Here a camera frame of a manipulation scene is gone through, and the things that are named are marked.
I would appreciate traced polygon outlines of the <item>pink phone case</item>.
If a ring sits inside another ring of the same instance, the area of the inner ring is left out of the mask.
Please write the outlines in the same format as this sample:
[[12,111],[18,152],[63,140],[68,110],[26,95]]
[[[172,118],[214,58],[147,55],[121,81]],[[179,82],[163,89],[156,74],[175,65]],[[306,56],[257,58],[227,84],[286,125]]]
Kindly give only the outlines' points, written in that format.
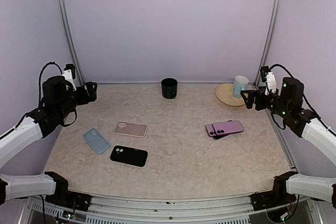
[[118,135],[144,138],[147,132],[148,126],[139,123],[130,122],[118,122],[114,129],[114,133]]

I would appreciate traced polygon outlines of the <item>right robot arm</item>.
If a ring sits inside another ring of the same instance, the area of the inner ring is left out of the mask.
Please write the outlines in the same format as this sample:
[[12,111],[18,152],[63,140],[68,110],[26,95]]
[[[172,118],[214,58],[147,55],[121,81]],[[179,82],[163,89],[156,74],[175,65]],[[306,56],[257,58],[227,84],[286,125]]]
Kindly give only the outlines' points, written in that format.
[[[260,111],[267,109],[282,118],[296,136],[306,140],[335,162],[335,135],[325,127],[316,113],[303,109],[304,85],[292,77],[282,80],[282,89],[276,88],[272,72],[266,75],[266,86],[240,92],[246,108]],[[294,200],[296,195],[308,196],[335,205],[335,178],[313,177],[296,172],[286,172],[274,178],[268,196],[257,195],[257,205],[279,205]]]

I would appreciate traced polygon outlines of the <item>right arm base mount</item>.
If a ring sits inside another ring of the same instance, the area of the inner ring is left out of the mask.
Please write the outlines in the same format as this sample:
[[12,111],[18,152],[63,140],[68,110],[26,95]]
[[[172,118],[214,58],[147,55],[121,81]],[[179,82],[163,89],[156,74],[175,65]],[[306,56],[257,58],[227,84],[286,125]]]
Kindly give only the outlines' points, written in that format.
[[287,194],[276,195],[272,190],[261,193],[254,193],[250,196],[250,201],[254,211],[265,210],[293,203],[297,200],[295,195]]

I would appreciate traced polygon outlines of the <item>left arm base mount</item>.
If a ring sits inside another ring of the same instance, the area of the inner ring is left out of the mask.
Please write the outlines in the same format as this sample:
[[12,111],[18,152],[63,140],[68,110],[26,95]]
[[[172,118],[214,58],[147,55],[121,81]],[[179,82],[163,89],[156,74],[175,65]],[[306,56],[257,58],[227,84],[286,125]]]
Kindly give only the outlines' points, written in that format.
[[65,195],[48,195],[45,200],[51,204],[87,212],[91,203],[91,195],[68,191]]

